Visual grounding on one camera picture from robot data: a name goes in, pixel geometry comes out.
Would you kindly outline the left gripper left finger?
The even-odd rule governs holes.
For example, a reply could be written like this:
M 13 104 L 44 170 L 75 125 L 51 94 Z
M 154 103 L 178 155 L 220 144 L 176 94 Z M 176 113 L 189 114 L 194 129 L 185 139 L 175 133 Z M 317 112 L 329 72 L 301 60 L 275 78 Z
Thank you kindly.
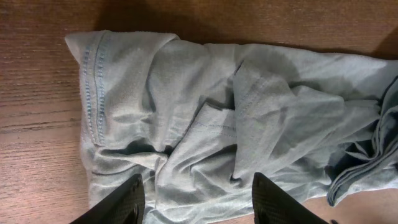
M 135 174 L 71 224 L 142 224 L 145 193 Z

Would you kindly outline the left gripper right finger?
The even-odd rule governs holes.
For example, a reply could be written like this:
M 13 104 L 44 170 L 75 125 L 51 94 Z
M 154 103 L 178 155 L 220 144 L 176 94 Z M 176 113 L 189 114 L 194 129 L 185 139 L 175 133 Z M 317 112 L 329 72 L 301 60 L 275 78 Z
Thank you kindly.
M 252 204 L 255 224 L 328 224 L 260 172 L 254 174 Z

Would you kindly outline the light blue t-shirt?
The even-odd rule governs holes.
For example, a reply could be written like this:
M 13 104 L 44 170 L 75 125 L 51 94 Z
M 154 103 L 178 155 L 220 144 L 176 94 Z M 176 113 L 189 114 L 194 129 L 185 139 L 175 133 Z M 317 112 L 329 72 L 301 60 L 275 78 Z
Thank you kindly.
M 252 213 L 260 172 L 294 199 L 397 187 L 397 62 L 175 34 L 68 35 L 96 205 L 134 174 L 145 223 Z

